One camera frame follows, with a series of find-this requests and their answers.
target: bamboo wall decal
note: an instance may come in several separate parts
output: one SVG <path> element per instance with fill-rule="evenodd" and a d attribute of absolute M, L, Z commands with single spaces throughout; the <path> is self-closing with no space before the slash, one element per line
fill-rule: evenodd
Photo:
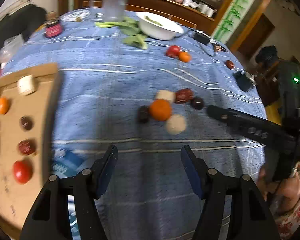
<path fill-rule="evenodd" d="M 232 2 L 231 9 L 226 14 L 226 18 L 221 21 L 221 25 L 218 26 L 215 35 L 213 36 L 214 39 L 221 41 L 226 33 L 232 31 L 231 29 L 233 29 L 235 20 L 240 20 L 242 17 L 241 12 L 246 9 L 242 5 L 247 4 L 248 2 L 248 0 L 235 0 Z"/>

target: white tofu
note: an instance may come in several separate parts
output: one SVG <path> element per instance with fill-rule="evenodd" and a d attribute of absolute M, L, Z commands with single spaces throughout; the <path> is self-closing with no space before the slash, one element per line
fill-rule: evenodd
<path fill-rule="evenodd" d="M 173 135 L 183 132 L 186 127 L 186 119 L 180 114 L 174 114 L 166 121 L 167 132 Z"/>
<path fill-rule="evenodd" d="M 34 79 L 32 75 L 20 78 L 17 82 L 19 94 L 26 96 L 35 92 Z"/>
<path fill-rule="evenodd" d="M 176 93 L 169 90 L 159 90 L 155 96 L 155 99 L 165 99 L 172 104 L 176 100 Z"/>

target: tofu cube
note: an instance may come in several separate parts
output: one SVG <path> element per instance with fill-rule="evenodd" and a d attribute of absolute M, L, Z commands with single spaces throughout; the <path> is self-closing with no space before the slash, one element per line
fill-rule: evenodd
<path fill-rule="evenodd" d="M 176 93 L 169 90 L 159 90 L 155 96 L 155 99 L 165 99 L 172 104 L 176 100 Z"/>
<path fill-rule="evenodd" d="M 18 92 L 20 95 L 26 96 L 35 92 L 34 79 L 32 75 L 20 78 L 17 82 Z"/>

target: doorway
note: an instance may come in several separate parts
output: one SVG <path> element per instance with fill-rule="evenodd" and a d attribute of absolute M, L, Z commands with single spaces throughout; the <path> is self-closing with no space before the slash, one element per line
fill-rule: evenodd
<path fill-rule="evenodd" d="M 257 50 L 262 46 L 266 39 L 274 30 L 272 22 L 262 14 L 251 32 L 244 39 L 238 51 L 247 59 L 250 60 Z"/>

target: table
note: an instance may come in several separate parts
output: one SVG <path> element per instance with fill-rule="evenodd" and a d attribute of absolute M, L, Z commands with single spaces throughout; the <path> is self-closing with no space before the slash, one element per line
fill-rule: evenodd
<path fill-rule="evenodd" d="M 134 12 L 127 16 L 137 18 Z M 92 20 L 62 22 L 64 31 L 48 39 L 35 33 L 9 62 L 4 73 L 57 62 L 64 76 L 56 111 L 53 146 L 85 158 L 89 167 L 110 143 L 119 149 L 115 172 L 97 209 L 109 239 L 190 239 L 203 202 L 192 192 L 180 160 L 184 144 L 209 167 L 225 175 L 247 173 L 256 180 L 264 162 L 263 146 L 233 134 L 228 127 L 189 105 L 173 104 L 186 117 L 187 130 L 166 132 L 164 123 L 136 122 L 139 106 L 149 105 L 158 90 L 191 88 L 205 105 L 233 108 L 266 118 L 255 88 L 242 92 L 233 73 L 242 66 L 231 52 L 205 54 L 190 33 L 172 41 L 147 38 L 148 49 L 122 43 L 117 27 L 99 28 Z M 164 55 L 176 44 L 192 60 Z M 224 62 L 231 60 L 233 70 Z M 227 199 L 222 234 L 229 223 Z"/>

